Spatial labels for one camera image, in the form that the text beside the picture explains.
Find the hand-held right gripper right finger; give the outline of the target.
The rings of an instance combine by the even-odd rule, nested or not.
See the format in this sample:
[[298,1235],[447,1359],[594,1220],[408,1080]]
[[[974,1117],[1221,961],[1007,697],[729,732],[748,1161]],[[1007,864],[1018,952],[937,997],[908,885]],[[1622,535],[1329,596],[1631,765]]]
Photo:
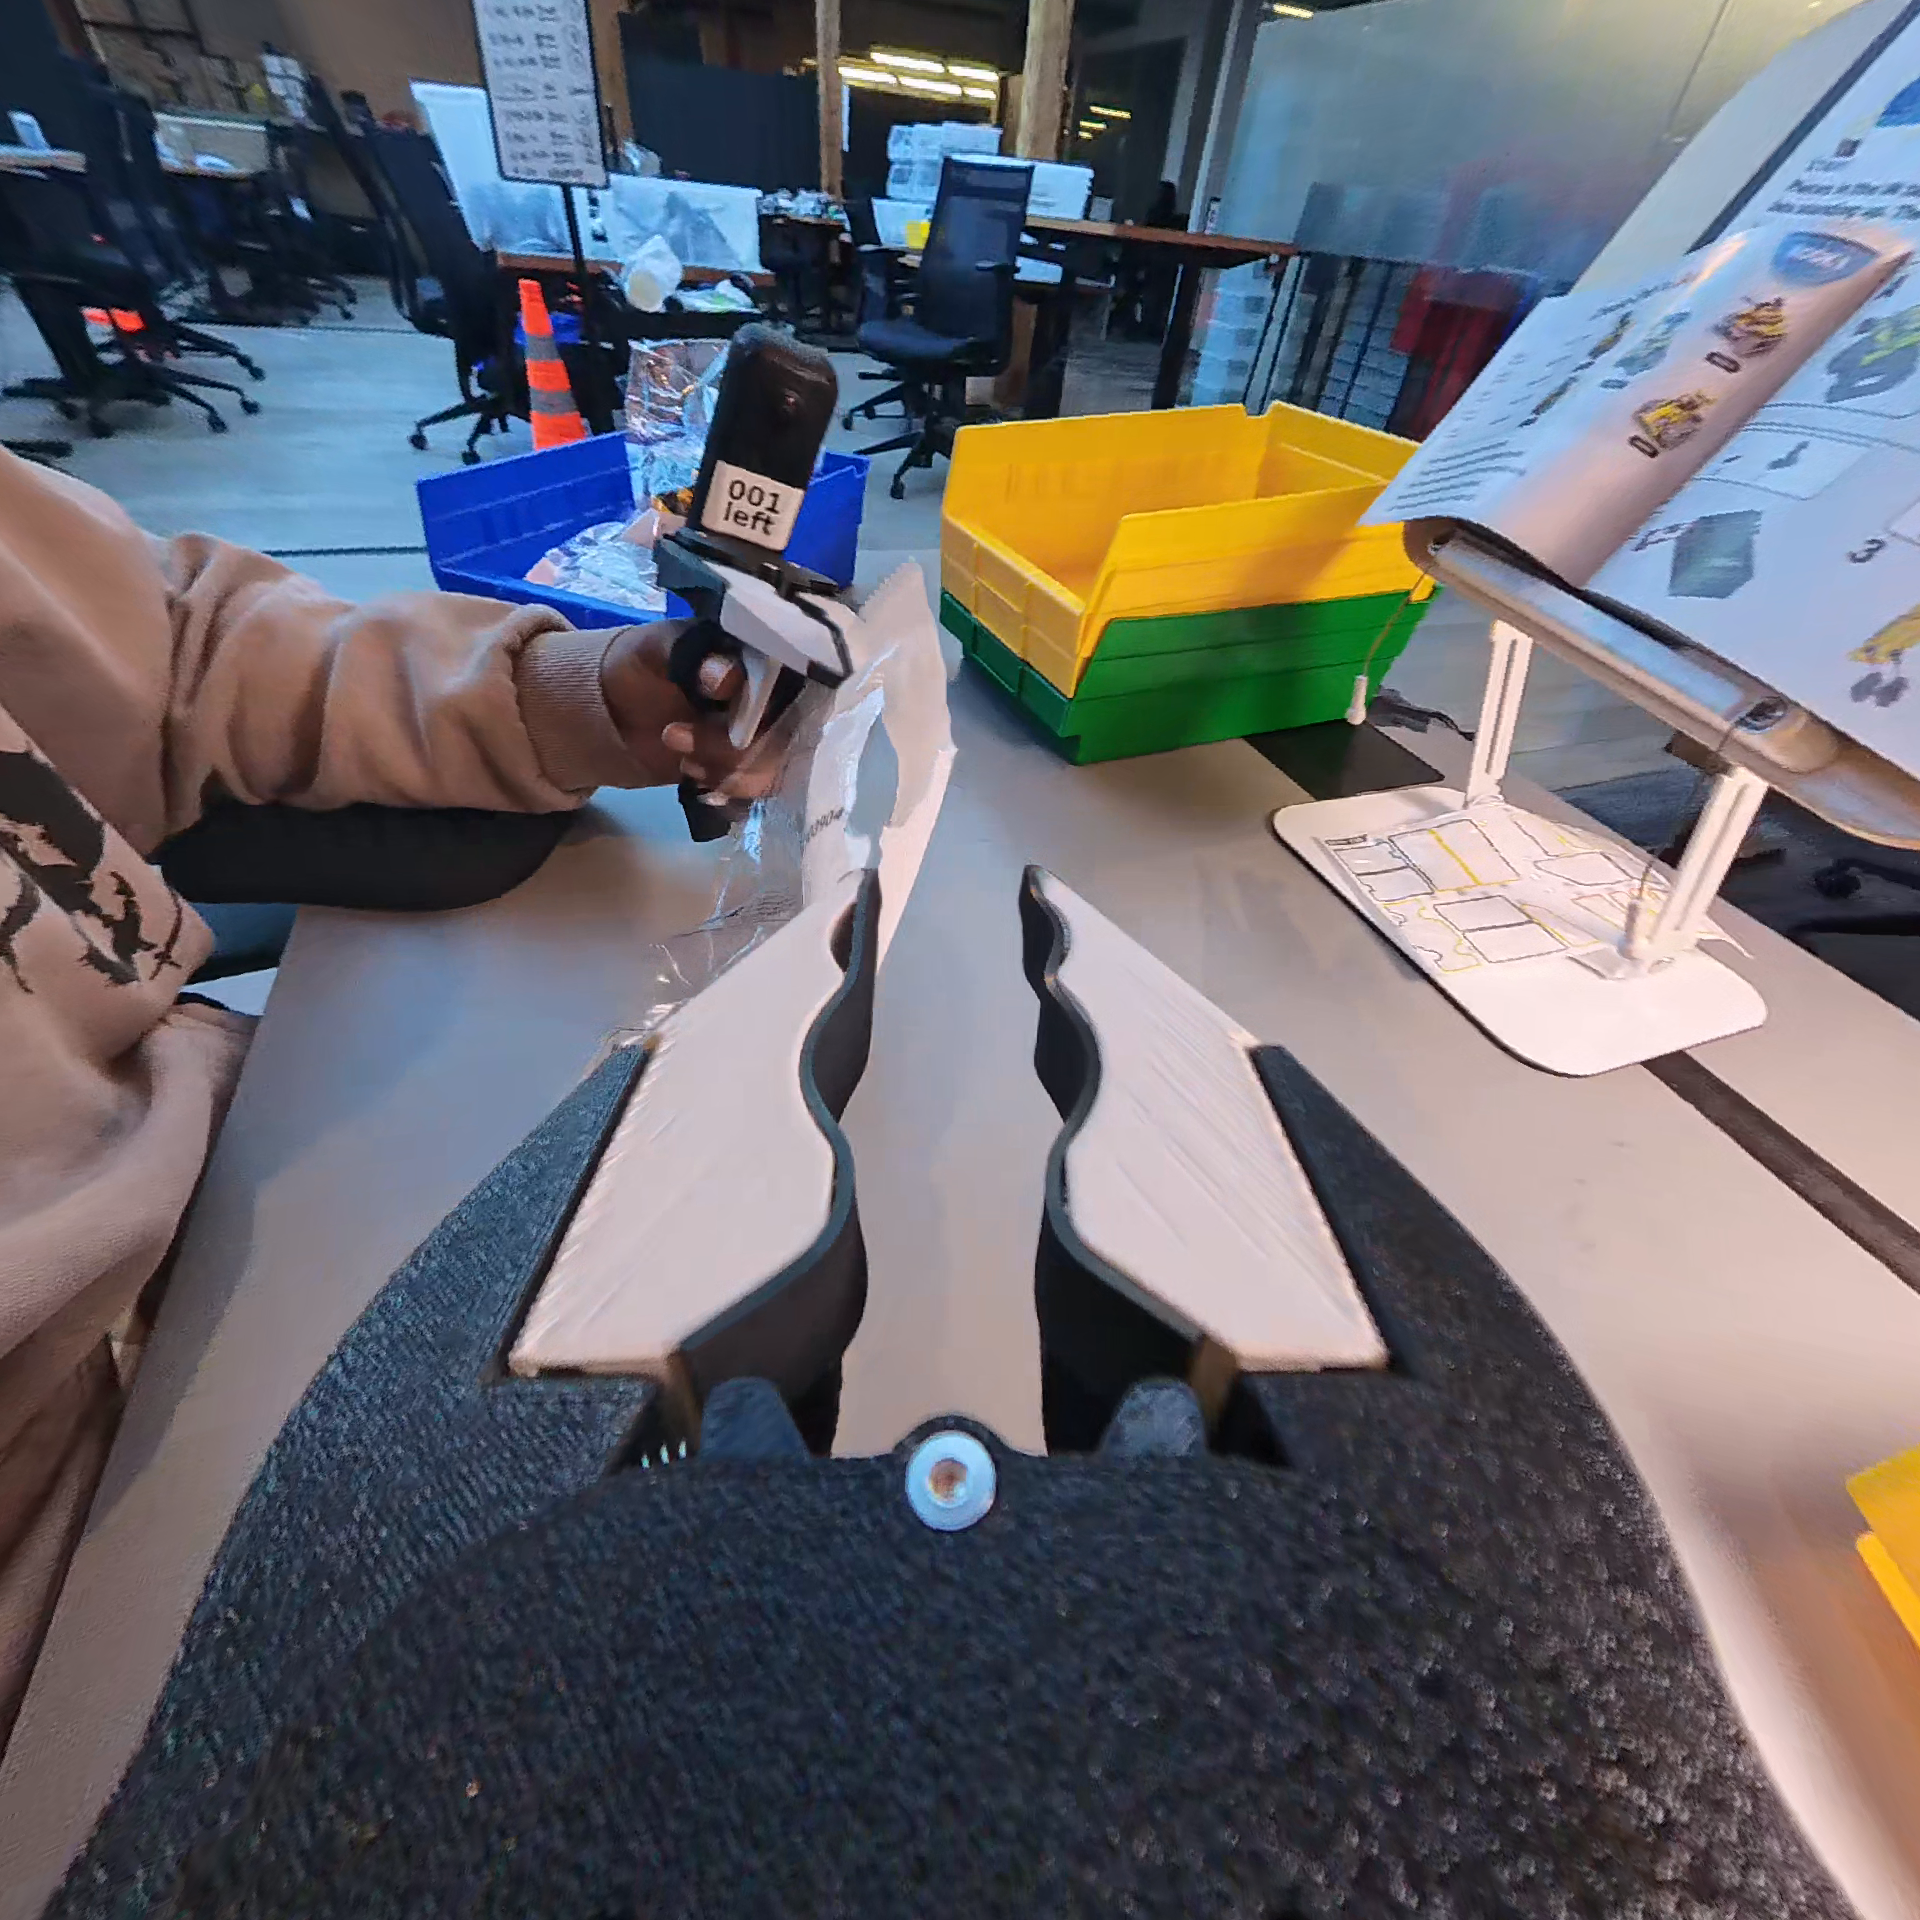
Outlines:
[[1202,1449],[1260,1449],[1254,1380],[1381,1375],[1257,1037],[1047,869],[1018,877],[1018,932],[1058,1120],[1034,1258],[1047,1452],[1096,1449],[1154,1383]]

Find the person's left hand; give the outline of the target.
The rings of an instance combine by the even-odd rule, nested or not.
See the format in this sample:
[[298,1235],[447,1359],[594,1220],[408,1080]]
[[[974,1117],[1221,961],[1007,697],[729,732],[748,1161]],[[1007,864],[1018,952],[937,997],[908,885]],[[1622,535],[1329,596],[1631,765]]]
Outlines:
[[690,700],[670,674],[670,659],[685,632],[665,620],[616,632],[598,681],[615,732],[640,768],[644,786],[690,783],[720,801],[751,802],[780,784],[780,749],[738,749],[726,713],[741,700],[744,669],[730,656],[701,660],[701,697]]

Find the grey desk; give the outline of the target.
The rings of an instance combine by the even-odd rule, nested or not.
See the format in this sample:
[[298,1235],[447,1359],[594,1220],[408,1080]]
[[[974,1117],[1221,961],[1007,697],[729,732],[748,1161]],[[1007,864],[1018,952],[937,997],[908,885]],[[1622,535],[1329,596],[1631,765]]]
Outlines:
[[1855,1915],[1588,1383],[1284,1047],[1388,1367],[1038,1456],[511,1376],[640,1047],[312,1375],[41,1915]]

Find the whiteboard sign on stand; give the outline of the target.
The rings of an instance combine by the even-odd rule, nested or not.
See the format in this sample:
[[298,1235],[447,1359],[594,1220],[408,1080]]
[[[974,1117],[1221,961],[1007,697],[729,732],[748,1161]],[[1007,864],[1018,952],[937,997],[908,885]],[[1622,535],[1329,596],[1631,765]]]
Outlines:
[[578,192],[607,187],[605,103],[586,3],[470,3],[473,41],[495,147],[495,168],[518,186],[562,194],[572,285],[586,355],[594,432],[615,426],[602,405],[605,343],[584,258]]

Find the black office chair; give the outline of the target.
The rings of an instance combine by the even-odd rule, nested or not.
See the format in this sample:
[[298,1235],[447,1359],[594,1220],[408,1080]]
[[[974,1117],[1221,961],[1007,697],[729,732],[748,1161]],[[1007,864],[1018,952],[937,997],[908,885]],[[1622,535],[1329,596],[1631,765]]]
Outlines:
[[466,420],[462,461],[480,465],[480,442],[524,411],[494,258],[473,243],[430,135],[370,121],[354,140],[389,236],[391,298],[414,332],[455,357],[458,402],[416,420],[408,443],[424,450],[430,428]]
[[996,426],[1001,411],[968,400],[974,379],[1007,370],[1014,345],[1017,261],[1034,164],[949,155],[932,204],[909,308],[863,320],[856,347],[900,376],[908,429],[869,456],[903,450],[888,496],[905,477],[953,456],[966,426]]
[[229,429],[213,393],[257,417],[252,386],[262,369],[165,311],[154,279],[98,232],[79,175],[34,154],[5,168],[2,268],[55,360],[53,376],[6,386],[6,399],[46,400],[95,442],[112,436],[114,410],[129,405],[185,402],[213,434]]

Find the orange traffic cone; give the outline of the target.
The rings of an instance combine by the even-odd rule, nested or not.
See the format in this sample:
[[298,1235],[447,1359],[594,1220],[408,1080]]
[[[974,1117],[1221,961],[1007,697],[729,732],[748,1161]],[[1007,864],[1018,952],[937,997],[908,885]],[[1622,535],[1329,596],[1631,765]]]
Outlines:
[[527,391],[527,418],[534,450],[567,448],[589,440],[589,426],[568,386],[552,317],[536,279],[520,276],[518,347]]

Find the blue plastic bin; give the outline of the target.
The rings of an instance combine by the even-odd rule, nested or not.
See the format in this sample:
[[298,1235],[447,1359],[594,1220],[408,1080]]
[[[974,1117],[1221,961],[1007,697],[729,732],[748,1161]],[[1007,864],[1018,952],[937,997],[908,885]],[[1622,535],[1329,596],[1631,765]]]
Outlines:
[[[785,556],[850,589],[871,461],[825,450]],[[562,586],[529,584],[552,546],[637,511],[629,443],[616,434],[529,450],[416,485],[424,556],[442,592],[552,608],[581,632],[640,623],[634,608]]]

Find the wooden book stand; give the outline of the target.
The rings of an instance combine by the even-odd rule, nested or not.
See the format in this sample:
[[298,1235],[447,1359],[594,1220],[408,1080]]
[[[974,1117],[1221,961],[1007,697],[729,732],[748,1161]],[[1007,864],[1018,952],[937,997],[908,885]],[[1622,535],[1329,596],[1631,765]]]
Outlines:
[[1616,697],[1692,738],[1718,768],[1664,903],[1638,888],[1622,913],[1608,979],[1645,977],[1696,949],[1710,907],[1768,792],[1880,849],[1914,849],[1914,754],[1888,759],[1853,733],[1688,640],[1594,605],[1496,545],[1446,519],[1402,531],[1407,559],[1493,618],[1465,808],[1494,801],[1513,749],[1533,648],[1573,664]]

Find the person's left forearm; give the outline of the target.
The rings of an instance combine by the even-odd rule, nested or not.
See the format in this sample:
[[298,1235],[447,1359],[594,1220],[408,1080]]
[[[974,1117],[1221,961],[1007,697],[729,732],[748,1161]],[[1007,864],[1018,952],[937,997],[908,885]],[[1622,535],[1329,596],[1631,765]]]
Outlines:
[[446,592],[357,605],[204,535],[149,548],[173,660],[145,849],[214,801],[554,812],[644,783],[602,691],[610,632]]

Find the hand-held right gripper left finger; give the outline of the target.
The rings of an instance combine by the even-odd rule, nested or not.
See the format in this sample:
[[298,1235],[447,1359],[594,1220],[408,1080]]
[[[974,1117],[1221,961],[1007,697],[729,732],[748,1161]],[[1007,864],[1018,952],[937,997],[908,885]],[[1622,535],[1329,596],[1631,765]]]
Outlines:
[[844,1130],[872,1045],[879,877],[852,871],[685,1001],[640,1065],[511,1333],[518,1380],[630,1380],[695,1449],[730,1380],[831,1452],[869,1299]]

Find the large clear plastic bag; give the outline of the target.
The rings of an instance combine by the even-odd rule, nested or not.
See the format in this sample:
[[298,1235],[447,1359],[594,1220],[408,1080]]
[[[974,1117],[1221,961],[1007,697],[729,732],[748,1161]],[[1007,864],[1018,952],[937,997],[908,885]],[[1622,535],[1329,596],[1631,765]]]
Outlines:
[[831,608],[850,659],[802,700],[785,772],[800,808],[800,899],[878,873],[887,956],[938,824],[956,763],[945,633],[912,559],[850,608]]

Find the yellow plastic bin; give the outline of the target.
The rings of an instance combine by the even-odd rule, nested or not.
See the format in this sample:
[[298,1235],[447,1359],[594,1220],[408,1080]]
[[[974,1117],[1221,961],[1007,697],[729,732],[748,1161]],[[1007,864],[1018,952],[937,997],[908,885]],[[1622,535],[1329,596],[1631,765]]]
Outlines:
[[1850,1475],[1844,1488],[1862,1522],[1858,1557],[1908,1641],[1918,1644],[1918,1448]]
[[1018,656],[1074,660],[1120,618],[1402,592],[1399,525],[1362,519],[1414,450],[1284,402],[966,426],[943,589]]
[[1282,525],[1266,511],[1128,515],[1087,553],[1053,559],[949,519],[941,571],[943,589],[1061,691],[1077,688],[1116,620],[1432,589],[1393,529],[1352,529],[1320,512]]

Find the instruction manual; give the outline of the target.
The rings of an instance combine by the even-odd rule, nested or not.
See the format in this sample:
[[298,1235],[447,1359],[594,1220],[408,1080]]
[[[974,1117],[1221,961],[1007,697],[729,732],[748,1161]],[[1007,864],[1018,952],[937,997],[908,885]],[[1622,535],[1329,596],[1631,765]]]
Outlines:
[[1775,221],[1541,303],[1359,519],[1473,531],[1914,776],[1908,232]]

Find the clear bag of grey parts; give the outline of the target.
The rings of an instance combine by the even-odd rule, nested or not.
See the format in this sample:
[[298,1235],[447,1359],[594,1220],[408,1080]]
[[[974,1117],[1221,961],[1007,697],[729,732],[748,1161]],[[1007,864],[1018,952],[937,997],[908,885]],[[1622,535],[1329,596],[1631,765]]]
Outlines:
[[726,360],[729,338],[630,343],[621,440],[637,511],[695,485]]

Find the white sticker sheet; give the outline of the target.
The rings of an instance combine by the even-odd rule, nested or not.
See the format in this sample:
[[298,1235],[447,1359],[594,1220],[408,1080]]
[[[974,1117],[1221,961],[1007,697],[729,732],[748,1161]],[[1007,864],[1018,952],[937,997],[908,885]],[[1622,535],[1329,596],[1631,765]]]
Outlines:
[[1678,871],[1588,824],[1414,784],[1279,808],[1272,835],[1520,1064],[1594,1077],[1764,1024],[1704,941],[1767,796],[1721,776]]

